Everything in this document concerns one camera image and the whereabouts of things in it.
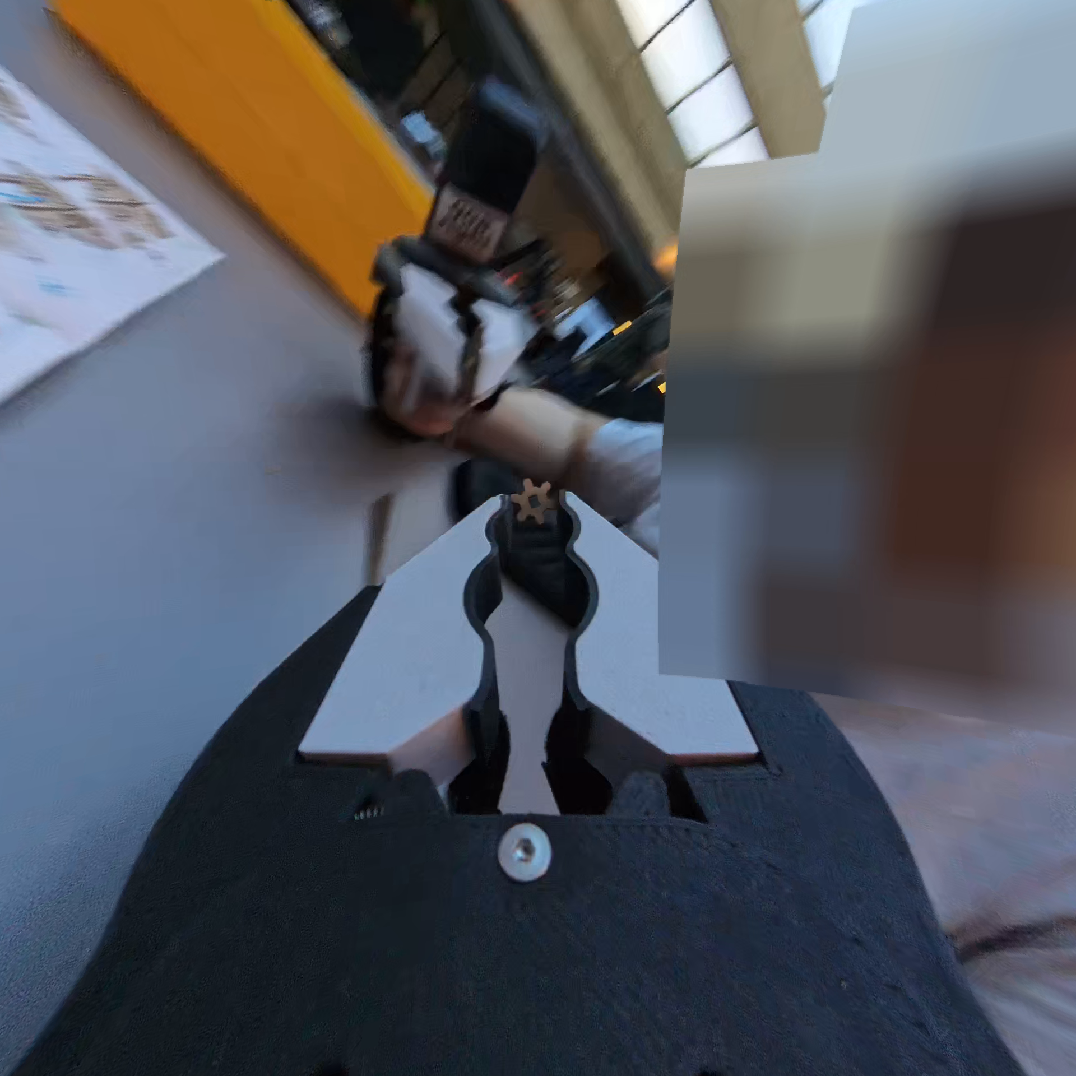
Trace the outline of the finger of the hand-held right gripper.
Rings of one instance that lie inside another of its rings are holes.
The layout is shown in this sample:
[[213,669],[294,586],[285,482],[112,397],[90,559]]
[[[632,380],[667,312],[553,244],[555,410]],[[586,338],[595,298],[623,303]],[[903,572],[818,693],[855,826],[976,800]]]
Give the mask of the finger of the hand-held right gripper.
[[413,263],[400,268],[400,294],[393,309],[402,406],[467,404],[463,353],[467,334],[456,309],[459,290],[448,279]]
[[472,397],[491,397],[509,379],[518,357],[538,327],[522,307],[474,303],[472,312],[480,322],[478,369],[472,382]]

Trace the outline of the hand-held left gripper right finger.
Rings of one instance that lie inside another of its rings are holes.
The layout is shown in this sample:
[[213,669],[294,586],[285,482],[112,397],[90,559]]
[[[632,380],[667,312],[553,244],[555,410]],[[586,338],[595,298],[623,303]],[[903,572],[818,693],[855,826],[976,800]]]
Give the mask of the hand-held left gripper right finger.
[[561,814],[603,814],[636,774],[700,809],[689,769],[750,767],[759,745],[719,678],[660,673],[658,564],[573,493],[561,494],[573,623],[562,691],[544,735],[544,776]]

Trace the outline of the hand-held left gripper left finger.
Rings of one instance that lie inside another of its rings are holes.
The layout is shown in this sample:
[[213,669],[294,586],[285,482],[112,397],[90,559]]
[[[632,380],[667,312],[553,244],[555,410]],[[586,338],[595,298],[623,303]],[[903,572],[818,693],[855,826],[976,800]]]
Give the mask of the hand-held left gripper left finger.
[[297,745],[307,763],[424,772],[450,811],[494,814],[509,759],[491,634],[509,507],[492,496],[375,588]]

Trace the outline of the person's right forearm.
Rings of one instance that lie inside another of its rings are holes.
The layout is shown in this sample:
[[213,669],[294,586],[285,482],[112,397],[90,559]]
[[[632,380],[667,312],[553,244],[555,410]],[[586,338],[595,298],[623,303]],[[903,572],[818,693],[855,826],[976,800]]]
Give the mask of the person's right forearm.
[[586,450],[608,417],[538,388],[509,386],[489,408],[472,408],[452,426],[459,450],[509,465],[535,485],[572,489]]

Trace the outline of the yellow plastic bin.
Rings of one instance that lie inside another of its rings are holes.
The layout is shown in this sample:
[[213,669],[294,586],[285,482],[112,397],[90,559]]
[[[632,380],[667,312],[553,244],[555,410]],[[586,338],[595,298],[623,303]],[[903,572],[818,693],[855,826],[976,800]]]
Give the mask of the yellow plastic bin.
[[286,2],[51,2],[301,261],[369,316],[371,263],[432,185]]

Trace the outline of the assembly instruction booklet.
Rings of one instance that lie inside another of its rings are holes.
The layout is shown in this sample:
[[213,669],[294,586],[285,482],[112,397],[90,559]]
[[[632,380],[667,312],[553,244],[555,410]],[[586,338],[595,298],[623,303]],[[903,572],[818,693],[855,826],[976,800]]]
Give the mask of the assembly instruction booklet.
[[222,259],[1,70],[1,402]]

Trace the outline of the person's right hand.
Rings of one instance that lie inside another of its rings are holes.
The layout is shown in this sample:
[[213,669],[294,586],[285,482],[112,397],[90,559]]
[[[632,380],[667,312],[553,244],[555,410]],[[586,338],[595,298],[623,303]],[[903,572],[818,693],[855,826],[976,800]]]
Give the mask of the person's right hand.
[[386,386],[377,406],[380,428],[402,441],[441,439],[463,421],[470,406],[443,393],[419,388],[410,393],[406,386]]

